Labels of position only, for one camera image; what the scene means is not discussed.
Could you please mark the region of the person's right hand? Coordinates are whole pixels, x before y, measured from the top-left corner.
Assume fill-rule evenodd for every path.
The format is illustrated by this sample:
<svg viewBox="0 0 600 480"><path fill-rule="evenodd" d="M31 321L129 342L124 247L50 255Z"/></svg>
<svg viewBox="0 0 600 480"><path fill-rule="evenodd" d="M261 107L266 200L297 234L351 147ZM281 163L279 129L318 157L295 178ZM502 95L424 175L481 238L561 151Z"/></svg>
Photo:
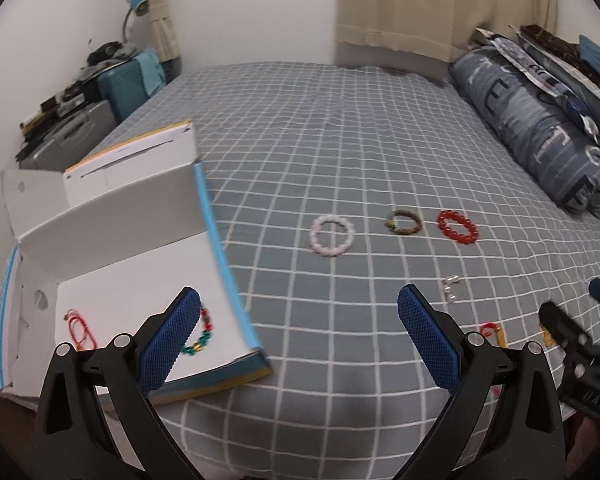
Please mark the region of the person's right hand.
<svg viewBox="0 0 600 480"><path fill-rule="evenodd" d="M600 421L580 412L565 422L566 479L600 479Z"/></svg>

